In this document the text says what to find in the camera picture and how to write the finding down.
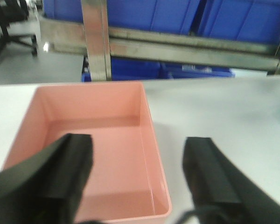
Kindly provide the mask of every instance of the pink tray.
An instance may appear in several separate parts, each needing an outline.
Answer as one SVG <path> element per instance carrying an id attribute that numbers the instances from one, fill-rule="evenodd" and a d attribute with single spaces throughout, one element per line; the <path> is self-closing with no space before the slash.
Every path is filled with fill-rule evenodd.
<path id="1" fill-rule="evenodd" d="M 164 222 L 171 201 L 141 82 L 39 87 L 5 168 L 66 133 L 91 134 L 94 142 L 76 222 Z"/>

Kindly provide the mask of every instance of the blue storage bin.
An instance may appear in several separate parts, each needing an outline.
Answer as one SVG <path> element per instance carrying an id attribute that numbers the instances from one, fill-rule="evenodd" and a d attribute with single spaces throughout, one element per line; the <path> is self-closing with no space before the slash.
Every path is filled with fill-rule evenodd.
<path id="1" fill-rule="evenodd" d="M 200 0 L 109 0 L 110 26 L 188 34 Z M 43 0 L 48 18 L 83 22 L 80 0 Z"/>
<path id="2" fill-rule="evenodd" d="M 280 0 L 207 0 L 198 35 L 280 43 Z"/>
<path id="3" fill-rule="evenodd" d="M 234 77 L 234 74 L 228 68 L 163 63 L 159 76 L 162 79 L 207 77 Z"/>
<path id="4" fill-rule="evenodd" d="M 113 81 L 157 79 L 160 68 L 158 62 L 111 59 Z M 91 82 L 90 74 L 83 73 L 81 81 Z"/>
<path id="5" fill-rule="evenodd" d="M 91 82 L 90 74 L 89 73 L 82 73 L 81 82 L 82 83 Z"/>
<path id="6" fill-rule="evenodd" d="M 200 0 L 109 0 L 109 25 L 188 34 Z"/>
<path id="7" fill-rule="evenodd" d="M 43 0 L 47 18 L 83 22 L 81 0 Z"/>

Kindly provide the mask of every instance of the concrete floor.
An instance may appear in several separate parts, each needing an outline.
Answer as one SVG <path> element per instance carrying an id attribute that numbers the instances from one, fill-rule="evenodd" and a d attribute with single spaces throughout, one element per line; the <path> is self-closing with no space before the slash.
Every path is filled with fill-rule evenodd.
<path id="1" fill-rule="evenodd" d="M 44 52 L 36 18 L 13 23 L 8 31 L 11 35 L 35 33 L 38 57 L 32 57 L 29 48 L 14 43 L 8 45 L 0 57 L 0 84 L 80 82 L 83 57 Z"/>

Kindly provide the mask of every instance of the white table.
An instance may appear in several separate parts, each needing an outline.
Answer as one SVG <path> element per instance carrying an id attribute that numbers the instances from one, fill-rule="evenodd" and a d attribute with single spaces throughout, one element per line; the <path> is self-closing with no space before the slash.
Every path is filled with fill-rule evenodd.
<path id="1" fill-rule="evenodd" d="M 187 136 L 211 137 L 280 204 L 280 77 L 144 85 L 173 205 L 167 224 L 193 208 L 181 163 Z M 0 169 L 37 86 L 0 86 Z"/>

